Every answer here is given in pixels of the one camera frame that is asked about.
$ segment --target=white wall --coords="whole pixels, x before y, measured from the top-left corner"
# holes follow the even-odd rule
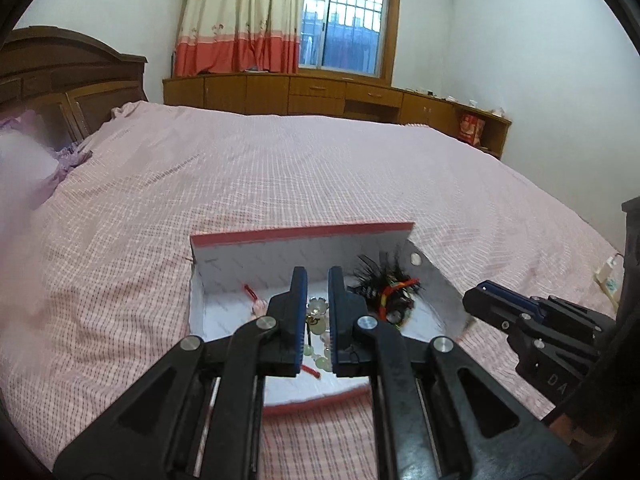
[[[145,92],[162,103],[171,74],[182,0],[34,0],[17,28],[54,25],[82,32],[123,54],[145,56]]]
[[[623,249],[640,194],[640,56],[603,0],[454,0],[444,89],[503,107],[502,161]]]
[[[392,84],[442,95],[452,0],[400,0]]]

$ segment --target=window pane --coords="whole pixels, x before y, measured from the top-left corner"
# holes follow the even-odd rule
[[[317,65],[320,53],[320,35],[326,10],[325,0],[305,0],[300,29],[300,65]]]
[[[322,66],[376,72],[383,0],[330,0]]]

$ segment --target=window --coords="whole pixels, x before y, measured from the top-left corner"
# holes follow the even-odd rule
[[[305,0],[300,66],[380,76],[387,0]]]

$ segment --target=wooden window frame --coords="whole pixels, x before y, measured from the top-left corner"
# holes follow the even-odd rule
[[[400,0],[387,0],[386,24],[384,28],[385,37],[382,44],[382,58],[380,60],[379,75],[364,75],[353,72],[340,72],[339,70],[303,67],[300,67],[298,73],[303,75],[312,75],[315,77],[326,77],[329,79],[343,79],[345,81],[391,86],[391,79],[394,72],[394,61],[396,60],[396,41],[398,40],[399,15]]]

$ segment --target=window frame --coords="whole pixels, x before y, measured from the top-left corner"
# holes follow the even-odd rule
[[[329,12],[329,0],[325,5],[325,20]],[[324,38],[326,27],[321,34],[321,51],[319,53],[318,65],[299,65],[298,71],[304,75],[313,75],[326,78],[341,78],[346,81],[365,82],[391,86],[391,79],[396,58],[396,41],[398,38],[398,17],[400,11],[400,0],[383,0],[383,19],[380,25],[382,41],[378,49],[378,60],[376,61],[376,73],[367,74],[364,72],[354,72],[340,68],[321,66],[321,55],[324,52]]]

